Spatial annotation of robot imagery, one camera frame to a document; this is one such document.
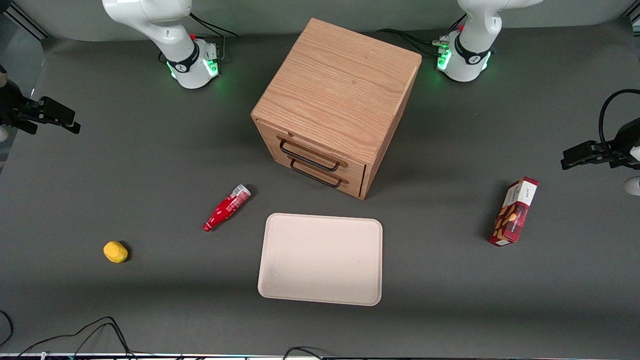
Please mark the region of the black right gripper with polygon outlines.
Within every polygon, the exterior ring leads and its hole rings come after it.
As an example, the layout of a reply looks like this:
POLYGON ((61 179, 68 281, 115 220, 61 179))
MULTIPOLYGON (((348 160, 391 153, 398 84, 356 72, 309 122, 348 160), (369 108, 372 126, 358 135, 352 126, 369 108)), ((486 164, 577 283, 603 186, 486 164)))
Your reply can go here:
MULTIPOLYGON (((22 94, 13 81, 7 79, 0 87, 0 123, 11 126, 30 135, 36 135, 38 125, 22 120, 19 114, 28 106, 30 99, 22 94)), ((66 105, 48 97, 30 103, 32 118, 42 125, 60 126, 73 134, 79 134, 82 126, 75 121, 76 112, 66 105)))

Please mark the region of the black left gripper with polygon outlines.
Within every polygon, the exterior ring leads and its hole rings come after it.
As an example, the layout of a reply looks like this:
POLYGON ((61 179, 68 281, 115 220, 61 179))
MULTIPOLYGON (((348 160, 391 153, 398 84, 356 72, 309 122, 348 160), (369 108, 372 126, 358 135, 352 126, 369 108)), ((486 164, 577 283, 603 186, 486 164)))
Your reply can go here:
POLYGON ((613 139, 613 155, 607 153, 605 146, 594 140, 588 140, 562 151, 560 160, 562 170, 577 166, 598 165, 617 160, 620 166, 631 169, 640 168, 640 118, 623 125, 613 139))

